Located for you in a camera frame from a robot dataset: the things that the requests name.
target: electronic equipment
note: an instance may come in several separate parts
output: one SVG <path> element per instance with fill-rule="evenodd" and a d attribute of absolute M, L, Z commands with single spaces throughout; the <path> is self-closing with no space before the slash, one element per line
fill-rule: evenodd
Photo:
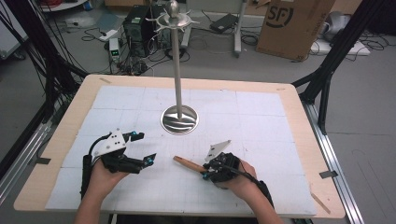
<path fill-rule="evenodd" d="M 157 19 L 165 13 L 165 4 L 156 4 L 151 6 L 152 18 Z M 156 23 L 155 30 L 158 30 L 160 26 Z M 171 41 L 171 30 L 163 29 L 157 35 L 157 44 L 159 49 L 169 49 L 172 47 Z"/>
<path fill-rule="evenodd" d="M 236 24 L 237 21 L 238 21 L 238 18 L 235 17 L 235 15 L 228 13 L 227 15 L 220 18 L 219 20 L 211 23 L 209 27 L 210 27 L 210 29 L 222 34 L 224 31 L 232 28 Z"/>
<path fill-rule="evenodd" d="M 108 41 L 108 52 L 110 53 L 110 58 L 114 63 L 120 62 L 120 44 L 117 38 L 110 38 Z"/>
<path fill-rule="evenodd" d="M 326 19 L 324 28 L 324 38 L 328 42 L 334 42 L 335 38 L 341 34 L 347 23 L 350 20 L 350 16 L 344 15 L 342 12 L 333 11 L 329 14 Z"/>
<path fill-rule="evenodd" d="M 149 41 L 155 34 L 153 22 L 146 19 L 151 19 L 149 6 L 134 5 L 122 23 L 127 38 L 133 42 Z"/>
<path fill-rule="evenodd" d="M 134 5 L 122 23 L 131 55 L 149 55 L 149 40 L 155 32 L 153 22 L 146 19 L 151 19 L 149 6 Z"/>

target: gray floor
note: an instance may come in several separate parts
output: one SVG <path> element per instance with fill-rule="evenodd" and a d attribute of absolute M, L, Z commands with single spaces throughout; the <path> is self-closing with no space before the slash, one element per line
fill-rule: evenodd
<path fill-rule="evenodd" d="M 66 10 L 55 14 L 60 20 Z M 90 11 L 97 21 L 103 8 Z M 122 15 L 124 12 L 113 11 Z M 117 29 L 122 19 L 114 23 Z M 261 26 L 262 19 L 247 19 L 244 26 Z M 83 67 L 93 73 L 108 66 L 103 43 L 83 42 L 84 30 L 63 33 L 69 51 Z M 230 37 L 194 31 L 188 48 L 190 59 L 180 66 L 182 77 L 257 82 L 291 83 L 315 71 L 323 56 L 310 56 L 302 63 L 258 53 L 243 44 L 235 58 Z M 390 43 L 396 38 L 387 36 Z M 396 220 L 396 56 L 395 47 L 373 50 L 355 62 L 344 60 L 337 69 L 330 92 L 327 131 L 340 161 L 346 180 L 361 210 L 365 223 L 395 223 Z M 172 77 L 172 62 L 161 63 L 143 76 Z M 0 63 L 0 158 L 21 134 L 21 131 L 44 102 L 43 90 L 30 60 L 7 60 Z M 15 188 L 0 207 L 1 223 L 71 223 L 72 213 L 26 213 L 13 209 L 13 203 L 32 170 L 28 165 Z M 101 218 L 106 223 L 106 215 Z M 346 219 L 315 219 L 315 223 L 347 223 Z"/>

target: black cable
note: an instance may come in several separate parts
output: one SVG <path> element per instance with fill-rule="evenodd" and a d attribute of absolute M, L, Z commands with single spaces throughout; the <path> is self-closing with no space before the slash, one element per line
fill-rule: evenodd
<path fill-rule="evenodd" d="M 241 41 L 247 45 L 256 46 L 259 42 L 259 38 L 255 35 L 242 35 Z"/>
<path fill-rule="evenodd" d="M 40 149 L 50 141 L 51 137 L 49 137 L 48 139 L 46 139 L 45 141 L 43 141 L 43 142 L 41 143 L 41 145 L 37 148 L 37 151 L 35 152 L 35 158 L 36 158 L 36 159 L 39 159 L 39 158 L 40 158 L 40 156 L 38 155 L 38 154 L 40 153 Z"/>
<path fill-rule="evenodd" d="M 221 35 L 221 34 L 219 34 L 219 33 L 217 33 L 217 32 L 212 31 L 212 30 L 203 29 L 203 28 L 191 27 L 191 29 L 200 30 L 200 31 L 205 31 L 205 32 L 209 32 L 209 33 L 212 33 L 212 34 L 215 34 L 215 35 Z"/>
<path fill-rule="evenodd" d="M 242 171 L 240 171 L 240 170 L 237 170 L 237 169 L 235 169 L 235 168 L 233 168 L 233 167 L 231 167 L 231 166 L 224 165 L 224 164 L 222 164 L 220 167 L 229 169 L 231 172 L 233 172 L 233 173 L 235 173 L 235 174 L 242 175 L 242 176 L 246 177 L 247 179 L 249 179 L 251 182 L 255 183 L 255 184 L 258 185 L 258 186 L 261 184 L 261 183 L 259 182 L 259 180 L 256 179 L 253 175 L 251 175 L 250 173 L 246 172 L 245 168 L 244 168 L 245 172 L 242 172 Z"/>
<path fill-rule="evenodd" d="M 317 40 L 314 41 L 314 44 L 318 47 L 318 51 L 314 52 L 312 49 L 309 50 L 310 55 L 315 55 L 315 56 L 326 56 L 326 53 L 320 54 L 320 44 L 317 42 Z"/>
<path fill-rule="evenodd" d="M 188 58 L 186 60 L 180 61 L 181 63 L 185 63 L 185 62 L 190 60 L 190 57 L 191 57 L 190 54 L 187 51 L 185 52 L 185 54 L 188 56 Z M 158 65 L 160 63 L 166 63 L 166 62 L 169 62 L 169 61 L 172 61 L 172 60 L 171 59 L 167 59 L 167 60 L 164 60 L 162 62 L 155 63 L 154 65 L 149 66 L 148 69 L 145 72 L 147 72 L 149 69 L 153 68 L 154 66 L 156 66 L 156 65 Z"/>
<path fill-rule="evenodd" d="M 350 58 L 348 58 L 347 56 L 346 56 L 346 59 L 347 59 L 347 60 L 350 60 L 350 61 L 352 61 L 352 62 L 355 62 L 356 59 L 358 59 L 359 52 L 360 52 L 362 49 L 365 49 L 365 47 L 363 47 L 363 48 L 359 49 L 358 51 L 356 51 L 356 53 L 354 54 L 355 57 L 354 57 L 353 59 L 350 59 Z"/>
<path fill-rule="evenodd" d="M 206 17 L 209 19 L 209 21 L 210 21 L 210 22 L 212 22 L 212 23 L 213 23 L 212 19 L 210 19 L 210 17 L 209 17 L 209 16 L 207 16 L 207 15 L 206 15 L 206 13 L 204 13 L 204 15 L 205 15 L 205 16 L 206 16 Z"/>
<path fill-rule="evenodd" d="M 137 61 L 132 65 L 133 75 L 140 76 L 149 70 L 148 66 L 143 61 Z"/>
<path fill-rule="evenodd" d="M 100 28 L 99 28 L 99 27 L 95 27 L 95 28 L 91 28 L 91 29 L 85 30 L 84 33 L 85 33 L 86 35 L 84 35 L 84 36 L 81 38 L 81 40 L 82 40 L 82 41 L 99 40 L 99 41 L 101 41 L 101 42 L 106 42 L 106 41 L 103 41 L 103 40 L 97 38 L 95 35 L 92 35 L 92 34 L 89 34 L 89 33 L 88 33 L 89 31 L 92 31 L 92 30 L 98 30 L 99 33 L 101 33 L 102 35 L 106 35 L 105 32 L 100 31 Z"/>
<path fill-rule="evenodd" d="M 8 22 L 8 23 L 10 24 L 10 26 L 14 29 L 14 26 L 12 25 L 12 20 L 11 20 L 11 18 L 10 18 L 9 15 L 8 15 L 8 12 L 7 12 L 7 10 L 6 10 L 6 7 L 3 5 L 3 1 L 0 1 L 0 4 L 1 4 L 3 10 L 6 12 L 6 15 L 7 15 L 7 18 L 8 18 L 8 21 L 7 21 L 7 22 Z"/>
<path fill-rule="evenodd" d="M 241 26 L 242 29 L 247 29 L 247 28 L 262 28 L 261 26 Z"/>
<path fill-rule="evenodd" d="M 153 62 L 153 63 L 156 63 L 156 62 L 159 62 L 159 61 L 163 60 L 165 57 L 166 57 L 166 55 L 164 54 L 163 57 L 161 59 L 159 59 L 159 60 L 153 60 L 153 59 L 150 59 L 150 57 L 148 57 L 148 60 Z"/>
<path fill-rule="evenodd" d="M 90 151 L 89 151 L 88 155 L 91 155 L 91 154 L 92 154 L 93 148 L 96 146 L 96 144 L 98 144 L 98 142 L 107 139 L 110 135 L 111 135 L 111 133 L 109 133 L 109 134 L 107 134 L 107 135 L 104 135 L 104 136 L 102 136 L 102 137 L 96 139 L 96 140 L 93 142 L 93 144 L 91 145 Z"/>
<path fill-rule="evenodd" d="M 70 62 L 71 64 L 74 64 L 73 62 L 76 62 L 76 63 L 78 64 L 78 66 L 79 66 L 84 72 L 88 73 L 88 72 L 83 68 L 83 66 L 75 59 L 75 57 L 70 53 L 70 51 L 69 51 L 69 49 L 67 48 L 66 43 L 65 43 L 65 41 L 64 41 L 64 36 L 62 35 L 62 33 L 61 33 L 60 29 L 59 29 L 58 22 L 57 22 L 55 19 L 53 19 L 53 21 L 55 22 L 55 27 L 56 27 L 56 29 L 57 29 L 57 31 L 58 31 L 58 33 L 59 33 L 59 37 L 61 38 L 61 40 L 58 38 L 57 35 L 55 35 L 55 39 L 57 40 L 59 46 L 61 46 L 61 51 L 62 51 L 63 53 L 64 53 L 64 52 L 67 52 L 67 54 L 64 53 L 64 57 L 65 57 L 65 58 L 68 58 L 68 59 L 69 59 L 69 62 Z M 47 26 L 51 29 L 52 33 L 55 34 L 55 32 L 53 31 L 52 27 L 50 26 L 50 23 L 49 23 L 48 21 L 46 21 L 46 23 L 47 23 Z"/>
<path fill-rule="evenodd" d="M 26 41 L 24 41 L 23 38 L 20 36 L 20 34 L 12 27 L 12 24 L 7 23 L 7 21 L 4 18 L 4 14 L 2 12 L 0 12 L 0 15 L 1 15 L 0 16 L 0 21 L 2 21 L 2 23 L 8 28 L 8 30 L 15 36 L 15 38 L 18 40 L 18 42 L 20 42 L 21 46 L 23 48 L 25 48 L 26 53 L 28 54 L 28 56 L 31 58 L 31 61 L 32 61 L 33 65 L 34 65 L 34 68 L 37 71 L 37 75 L 39 77 L 41 86 L 42 86 L 42 88 L 44 90 L 45 87 L 44 87 L 44 84 L 43 84 L 39 74 L 41 74 L 42 76 L 44 76 L 46 74 L 45 74 L 45 72 L 43 70 L 44 65 L 43 65 L 42 61 L 40 60 L 40 58 L 37 56 L 38 54 L 33 52 L 30 49 L 30 47 L 26 43 Z"/>
<path fill-rule="evenodd" d="M 100 71 L 97 71 L 97 72 L 94 72 L 95 74 L 102 74 L 103 72 L 105 72 L 106 70 L 107 70 L 107 68 L 108 67 L 106 67 L 105 69 L 102 69 L 102 70 L 100 70 Z"/>
<path fill-rule="evenodd" d="M 171 51 L 171 49 L 166 49 L 166 50 L 164 51 L 164 54 L 165 54 L 166 57 L 168 57 L 168 59 L 173 60 L 173 55 L 170 55 L 170 51 Z M 185 49 L 180 49 L 180 50 L 179 50 L 178 58 L 179 58 L 179 59 L 182 58 L 185 52 L 186 52 Z"/>
<path fill-rule="evenodd" d="M 42 21 L 44 21 L 44 22 L 47 24 L 47 26 L 51 29 L 52 33 L 55 34 L 54 31 L 52 30 L 52 27 L 50 26 L 49 21 L 48 21 L 48 20 L 42 20 Z M 54 19 L 54 22 L 55 22 L 56 29 L 57 29 L 58 32 L 60 33 L 60 30 L 59 30 L 59 27 L 58 27 L 58 23 L 56 22 L 55 19 Z M 58 42 L 58 44 L 59 44 L 60 46 L 62 46 L 62 44 L 64 44 L 64 46 L 65 46 L 63 36 L 60 35 L 60 37 L 61 37 L 61 40 L 62 40 L 62 41 L 60 41 L 60 39 L 58 38 L 57 35 L 55 36 L 56 41 Z M 67 58 L 67 55 L 64 53 L 64 48 L 61 48 L 61 51 L 62 51 L 62 53 L 64 54 L 64 57 Z"/>

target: hand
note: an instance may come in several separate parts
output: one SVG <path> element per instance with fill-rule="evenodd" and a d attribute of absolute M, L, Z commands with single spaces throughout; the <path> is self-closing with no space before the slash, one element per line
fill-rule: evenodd
<path fill-rule="evenodd" d="M 98 160 L 93 166 L 90 185 L 88 186 L 87 193 L 104 199 L 111 190 L 125 177 L 128 173 L 116 172 L 111 173 L 102 163 Z"/>
<path fill-rule="evenodd" d="M 253 177 L 257 178 L 254 167 L 245 161 L 240 161 L 241 162 L 239 163 L 238 170 L 242 172 L 247 172 Z M 218 186 L 230 189 L 237 197 L 243 200 L 246 200 L 249 197 L 253 197 L 253 194 L 257 193 L 257 190 L 260 191 L 255 183 L 242 175 L 238 175 L 236 178 L 229 181 L 218 183 Z"/>

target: metal frame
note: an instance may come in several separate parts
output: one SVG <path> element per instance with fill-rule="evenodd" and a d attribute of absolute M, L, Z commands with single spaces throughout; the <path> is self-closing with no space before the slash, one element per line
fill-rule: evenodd
<path fill-rule="evenodd" d="M 389 0 L 362 0 L 344 31 L 342 31 L 335 40 L 332 49 L 323 60 L 320 67 L 308 76 L 291 83 L 296 88 L 309 83 L 306 89 L 300 93 L 300 99 L 303 103 L 306 115 L 311 122 L 312 129 L 316 135 L 329 170 L 335 171 L 338 174 L 338 176 L 333 178 L 334 185 L 338 189 L 338 194 L 346 209 L 346 215 L 351 223 L 364 223 L 364 221 L 344 177 L 344 173 L 341 170 L 341 165 L 332 149 L 329 137 L 326 134 L 325 122 L 329 91 L 332 75 L 335 70 L 359 40 L 372 18 L 380 12 L 380 9 L 386 3 L 389 3 Z M 320 106 L 318 112 L 315 108 L 315 99 L 320 92 Z"/>
<path fill-rule="evenodd" d="M 350 223 L 358 224 L 364 223 L 361 217 L 361 212 L 353 198 L 352 192 L 347 184 L 347 180 L 344 176 L 344 172 L 341 169 L 341 165 L 335 156 L 335 152 L 332 149 L 332 144 L 329 137 L 323 134 L 320 127 L 318 126 L 318 111 L 315 105 L 309 105 L 303 103 L 305 113 L 311 123 L 312 130 L 315 133 L 315 137 L 318 140 L 318 144 L 323 154 L 323 158 L 327 162 L 330 171 L 335 171 L 338 176 L 332 178 L 334 185 L 337 187 L 338 194 L 340 195 L 341 201 L 346 209 L 346 215 L 349 218 Z"/>
<path fill-rule="evenodd" d="M 55 105 L 55 110 L 60 107 L 59 103 Z M 41 121 L 38 127 L 35 129 L 34 133 L 31 135 L 30 139 L 24 145 L 18 158 L 12 163 L 12 165 L 7 169 L 7 172 L 1 178 L 0 181 L 0 206 L 3 204 L 4 200 L 11 192 L 14 185 L 17 183 L 22 173 L 26 169 L 29 162 L 32 160 L 33 156 L 42 147 L 44 139 L 47 137 L 51 130 L 52 121 Z"/>
<path fill-rule="evenodd" d="M 335 40 L 332 49 L 323 60 L 320 67 L 308 76 L 291 83 L 294 87 L 299 87 L 309 82 L 304 92 L 300 93 L 301 100 L 307 104 L 312 105 L 321 92 L 318 126 L 323 134 L 326 134 L 326 113 L 332 75 L 359 40 L 364 29 L 372 21 L 372 18 L 380 12 L 382 6 L 388 1 L 389 0 L 362 0 L 344 31 L 342 31 Z"/>

